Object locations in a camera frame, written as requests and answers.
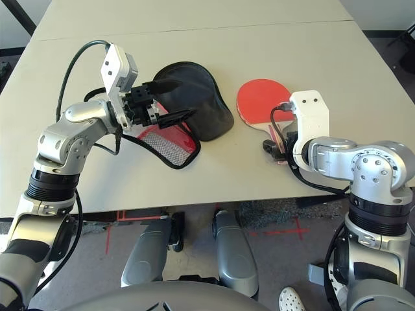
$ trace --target red tape marking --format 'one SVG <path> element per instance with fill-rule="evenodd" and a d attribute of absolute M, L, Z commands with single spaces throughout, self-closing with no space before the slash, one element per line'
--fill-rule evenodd
<path fill-rule="evenodd" d="M 105 243 L 105 255 L 108 255 L 110 251 L 110 238 L 111 238 L 111 226 L 106 228 L 106 243 Z"/>
<path fill-rule="evenodd" d="M 298 220 L 298 217 L 294 217 L 295 221 L 296 221 L 296 226 L 298 229 L 298 238 L 302 241 L 303 240 L 303 235 L 301 232 L 301 227 L 300 227 L 300 221 Z"/>
<path fill-rule="evenodd" d="M 248 233 L 251 236 L 258 236 L 259 234 L 262 234 L 262 235 L 283 235 L 285 233 L 299 233 L 299 234 L 302 234 L 302 233 L 306 233 L 306 232 L 309 232 L 309 231 L 310 231 L 310 229 L 300 228 L 300 229 L 288 229 L 288 230 L 263 231 L 263 232 L 260 232 L 260 233 L 257 233 L 255 231 L 249 231 Z"/>

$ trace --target black cable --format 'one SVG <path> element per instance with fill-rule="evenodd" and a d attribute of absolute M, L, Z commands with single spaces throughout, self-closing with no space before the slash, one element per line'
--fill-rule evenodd
<path fill-rule="evenodd" d="M 98 94 L 103 94 L 105 92 L 106 92 L 105 87 L 100 87 L 98 89 L 93 89 L 92 91 L 88 92 L 87 95 L 85 95 L 84 102 L 87 102 L 91 98 L 93 98 L 94 96 L 96 96 Z M 109 149 L 107 146 L 104 146 L 103 144 L 95 143 L 93 145 L 95 147 L 101 148 L 101 149 L 109 152 L 113 156 L 116 156 L 119 153 L 119 149 L 120 149 L 120 145 L 121 145 L 121 136 L 122 136 L 122 134 L 123 134 L 122 131 L 118 135 L 115 133 L 115 151 L 112 151 L 111 149 Z"/>
<path fill-rule="evenodd" d="M 326 257 L 324 259 L 324 291 L 326 292 L 327 301 L 329 302 L 333 311 L 342 311 L 342 309 L 340 305 L 338 304 L 335 290 L 333 289 L 333 285 L 331 284 L 331 281 L 330 281 L 329 263 L 330 263 L 331 254 L 335 248 L 336 239 L 338 238 L 338 236 L 340 235 L 340 232 L 343 229 L 344 229 L 344 222 L 342 222 L 339 225 L 336 233 L 333 235 L 333 238 L 331 238 L 330 245 L 327 250 Z"/>
<path fill-rule="evenodd" d="M 84 102 L 89 101 L 92 97 L 97 96 L 98 94 L 106 93 L 105 87 L 100 87 L 99 89 L 93 89 L 84 97 Z"/>
<path fill-rule="evenodd" d="M 64 99 L 65 87 L 66 87 L 66 84 L 67 84 L 67 80 L 69 79 L 69 75 L 71 74 L 73 66 L 77 62 L 79 56 L 88 47 L 92 47 L 92 46 L 97 45 L 97 44 L 103 44 L 105 46 L 110 45 L 107 41 L 104 41 L 104 40 L 94 40 L 94 41 L 88 42 L 87 44 L 85 44 L 83 47 L 81 47 L 79 49 L 79 51 L 75 54 L 75 56 L 72 58 L 71 62 L 69 63 L 69 66 L 66 69 L 66 73 L 65 73 L 65 76 L 64 76 L 64 81 L 62 81 L 62 86 L 60 87 L 60 92 L 59 92 L 59 97 L 58 97 L 58 105 L 56 107 L 56 122 L 58 122 L 59 119 L 60 119 L 60 111 L 62 109 L 62 100 Z"/>
<path fill-rule="evenodd" d="M 116 156 L 119 153 L 119 149 L 121 146 L 121 138 L 123 138 L 123 129 L 121 128 L 121 125 L 118 124 L 117 129 L 115 130 L 115 151 L 112 151 L 103 144 L 95 143 L 93 145 L 111 153 L 113 156 Z"/>
<path fill-rule="evenodd" d="M 296 176 L 302 183 L 306 184 L 307 186 L 310 186 L 312 188 L 318 189 L 318 190 L 322 190 L 322 191 L 327 191 L 327 192 L 331 192 L 333 194 L 337 194 L 339 196 L 345 196 L 346 195 L 346 191 L 349 190 L 349 186 L 347 186 L 345 189 L 336 189 L 333 187 L 328 187 L 328 186 L 323 186 L 323 185 L 317 185 L 316 183 L 312 183 L 308 180 L 306 180 L 300 172 L 300 168 L 298 167 L 298 165 L 295 163 L 295 161 L 293 160 L 292 157 L 289 156 L 289 149 L 287 147 L 287 142 L 285 141 L 285 138 L 283 136 L 283 134 L 281 133 L 281 131 L 279 130 L 275 120 L 274 120 L 274 112 L 277 110 L 282 110 L 281 106 L 277 106 L 272 108 L 271 110 L 271 123 L 272 126 L 274 127 L 275 131 L 277 132 L 279 138 L 281 139 L 283 146 L 284 146 L 284 151 L 285 151 L 285 157 L 287 159 L 287 163 L 288 166 L 291 169 L 291 172 L 293 173 L 294 176 Z"/>
<path fill-rule="evenodd" d="M 55 277 L 56 274 L 58 274 L 58 272 L 65 266 L 66 262 L 69 260 L 69 258 L 71 257 L 72 253 L 74 252 L 79 238 L 80 238 L 80 234 L 82 232 L 82 224 L 84 221 L 84 213 L 82 211 L 82 203 L 80 201 L 80 197 L 79 197 L 79 193 L 78 190 L 75 189 L 75 194 L 77 195 L 77 206 L 78 206 L 78 228 L 77 228 L 77 234 L 75 235 L 75 239 L 72 243 L 71 249 L 67 252 L 65 258 L 62 260 L 62 262 L 59 264 L 59 266 L 56 267 L 55 270 L 53 270 L 53 272 L 50 274 L 50 276 L 48 276 L 46 278 L 46 280 L 44 280 L 36 289 L 35 293 L 33 296 L 35 296 L 38 292 L 40 292 L 47 283 L 49 283 L 51 281 L 51 279 L 53 279 Z"/>

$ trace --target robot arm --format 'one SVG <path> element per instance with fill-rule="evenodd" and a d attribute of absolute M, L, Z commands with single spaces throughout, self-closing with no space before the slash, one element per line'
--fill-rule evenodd
<path fill-rule="evenodd" d="M 127 94 L 137 66 L 114 44 L 108 47 L 101 74 L 109 101 L 74 104 L 40 135 L 29 186 L 21 195 L 7 249 L 0 254 L 0 310 L 26 308 L 46 265 L 67 253 L 75 226 L 69 212 L 94 143 L 107 134 L 121 136 L 133 124 L 165 128 L 193 113 L 185 109 L 158 114 L 152 94 L 173 90 L 180 85 L 176 81 L 148 82 Z"/>
<path fill-rule="evenodd" d="M 408 298 L 411 295 L 402 288 L 407 278 L 407 221 L 413 197 L 406 182 L 415 175 L 415 155 L 394 141 L 358 145 L 329 137 L 328 109 L 317 91 L 293 93 L 289 107 L 298 121 L 298 139 L 289 150 L 296 164 L 350 182 L 349 213 L 333 258 L 336 280 L 350 289 L 348 310 L 360 310 L 363 305 L 380 310 L 374 297 L 391 300 L 383 310 L 391 310 L 397 301 L 414 307 L 415 299 Z M 372 284 L 373 290 L 362 291 L 362 284 Z M 375 307 L 366 305 L 367 301 Z"/>

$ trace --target table surface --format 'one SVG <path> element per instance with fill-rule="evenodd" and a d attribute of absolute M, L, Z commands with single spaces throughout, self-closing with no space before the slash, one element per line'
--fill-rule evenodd
<path fill-rule="evenodd" d="M 234 1 L 213 3 L 219 6 L 225 2 Z M 276 7 L 278 3 L 287 9 L 289 3 L 302 1 L 263 2 L 268 9 L 285 16 Z M 164 27 L 180 28 L 186 22 L 196 25 L 195 29 L 105 34 L 112 30 L 105 25 L 97 37 L 100 28 L 87 27 L 87 31 L 79 33 L 79 25 L 71 29 L 64 23 L 56 27 L 67 38 L 54 38 L 60 30 L 47 25 L 64 15 L 62 10 L 69 8 L 65 3 L 51 3 L 0 96 L 0 216 L 15 213 L 19 196 L 27 188 L 38 136 L 54 121 L 67 65 L 81 45 L 94 39 L 112 41 L 133 55 L 139 68 L 136 84 L 152 80 L 170 63 L 200 63 L 215 77 L 235 125 L 226 135 L 202 143 L 198 157 L 182 170 L 167 167 L 146 150 L 125 141 L 116 157 L 93 148 L 78 186 L 87 213 L 324 194 L 300 183 L 287 166 L 275 164 L 262 151 L 262 141 L 269 138 L 267 134 L 247 127 L 239 118 L 235 106 L 237 91 L 255 78 L 277 80 L 291 91 L 319 90 L 330 111 L 333 137 L 359 143 L 390 139 L 415 150 L 412 101 L 355 22 L 337 20 L 340 16 L 347 19 L 348 15 L 336 1 L 317 1 L 338 8 L 333 9 L 331 21 L 318 21 L 323 18 L 318 15 L 323 13 L 313 10 L 315 17 L 310 18 L 315 21 L 310 22 L 301 22 L 305 13 L 299 12 L 297 21 L 293 18 L 286 23 L 241 27 L 254 20 L 245 14 L 241 17 L 243 23 L 233 16 L 232 25 L 237 26 L 211 27 L 213 20 L 205 16 L 192 24 L 190 19 L 182 21 L 177 14 L 172 19 L 176 23 L 166 23 Z M 265 15 L 268 11 L 265 5 L 261 9 Z M 182 13 L 190 16 L 187 9 Z M 94 15 L 91 19 L 98 21 Z M 81 56 L 69 79 L 64 108 L 80 102 L 89 90 L 102 86 L 99 69 L 103 58 L 102 47 L 94 47 Z M 101 142 L 112 146 L 113 137 L 104 137 Z M 345 186 L 316 174 L 306 177 L 318 183 Z"/>

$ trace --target black cylindrical joint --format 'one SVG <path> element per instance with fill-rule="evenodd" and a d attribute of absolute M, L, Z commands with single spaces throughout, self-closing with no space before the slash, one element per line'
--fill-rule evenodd
<path fill-rule="evenodd" d="M 350 194 L 349 219 L 355 225 L 378 235 L 403 235 L 407 230 L 410 204 L 385 205 Z"/>
<path fill-rule="evenodd" d="M 33 169 L 27 195 L 40 201 L 65 201 L 72 198 L 78 185 L 79 174 L 57 175 Z"/>

